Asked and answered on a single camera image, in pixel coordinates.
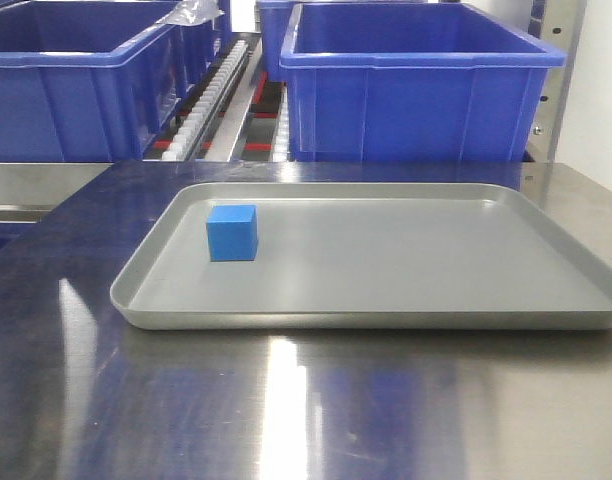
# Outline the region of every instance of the red component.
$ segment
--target red component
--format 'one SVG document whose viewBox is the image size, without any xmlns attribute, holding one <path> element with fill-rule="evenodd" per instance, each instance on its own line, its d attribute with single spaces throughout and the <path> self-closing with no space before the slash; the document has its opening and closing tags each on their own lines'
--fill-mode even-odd
<svg viewBox="0 0 612 480">
<path fill-rule="evenodd" d="M 153 143 L 153 148 L 161 148 L 162 150 L 166 150 L 170 147 L 170 144 L 173 143 L 170 140 L 157 140 Z"/>
<path fill-rule="evenodd" d="M 247 143 L 244 150 L 247 152 L 270 152 L 270 143 Z"/>
<path fill-rule="evenodd" d="M 255 118 L 277 118 L 276 113 L 257 112 Z"/>
<path fill-rule="evenodd" d="M 262 99 L 264 94 L 264 87 L 266 86 L 266 80 L 268 80 L 268 73 L 262 72 L 262 77 L 259 79 L 257 88 L 255 89 L 255 95 L 253 95 L 253 105 L 257 105 Z"/>
</svg>

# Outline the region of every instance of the table surface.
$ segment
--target table surface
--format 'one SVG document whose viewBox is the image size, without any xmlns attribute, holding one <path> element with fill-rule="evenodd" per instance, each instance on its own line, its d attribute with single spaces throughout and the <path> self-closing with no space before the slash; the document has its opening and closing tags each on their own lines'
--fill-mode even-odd
<svg viewBox="0 0 612 480">
<path fill-rule="evenodd" d="M 612 265 L 565 165 L 116 164 L 0 251 L 0 479 L 612 480 L 612 330 L 130 326 L 111 282 L 206 181 L 521 186 Z"/>
</svg>

